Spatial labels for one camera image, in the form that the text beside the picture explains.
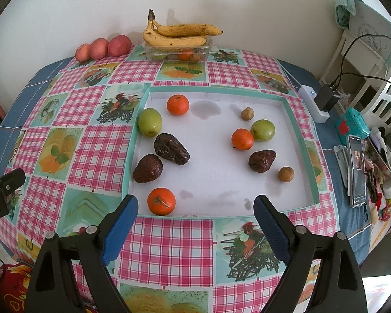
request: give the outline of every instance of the white wall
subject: white wall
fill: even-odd
[[[388,16],[378,0],[363,0]],[[148,9],[159,23],[212,23],[217,45],[280,58],[317,77],[341,36],[336,0],[12,0],[0,16],[0,103],[7,111],[43,66],[115,34],[142,42]]]

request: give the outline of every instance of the peach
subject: peach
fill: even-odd
[[[84,43],[77,48],[75,51],[75,58],[77,61],[85,62],[90,59],[90,47],[89,43]]]
[[[93,60],[100,60],[107,55],[107,47],[109,42],[102,37],[98,38],[91,44],[90,47],[90,56]]]
[[[118,35],[109,42],[109,55],[121,56],[127,54],[132,46],[132,41],[126,35]]]

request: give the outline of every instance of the screw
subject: screw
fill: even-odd
[[[303,225],[298,225],[296,226],[296,231],[297,233],[305,234],[305,232],[307,232],[307,229]]]
[[[88,234],[94,234],[97,232],[97,227],[96,226],[88,226],[85,231],[88,233]]]
[[[336,233],[336,236],[337,236],[337,238],[340,239],[340,240],[345,240],[345,239],[346,239],[346,235],[345,235],[345,233],[343,233],[343,232],[337,232],[337,233]]]
[[[55,236],[55,232],[54,231],[48,231],[45,234],[45,238],[46,239],[52,239],[54,236]]]

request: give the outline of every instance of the small container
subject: small container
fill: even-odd
[[[382,184],[382,193],[386,199],[391,199],[391,179],[387,179]]]
[[[188,50],[192,50],[194,54],[191,55],[188,60],[183,61],[199,62],[207,61],[210,49],[213,46],[213,41],[211,38],[208,38],[204,46],[198,47],[153,47],[145,42],[142,43],[142,46],[145,49],[146,58],[148,60],[179,60],[179,54],[185,53]]]
[[[348,135],[355,135],[362,140],[369,136],[369,128],[364,118],[354,108],[349,108],[346,113],[336,123],[336,129],[339,134],[340,142],[346,146]]]

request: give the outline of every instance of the phone screen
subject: phone screen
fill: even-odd
[[[360,139],[350,137],[351,168],[353,172],[353,202],[362,201],[366,194],[365,162]]]

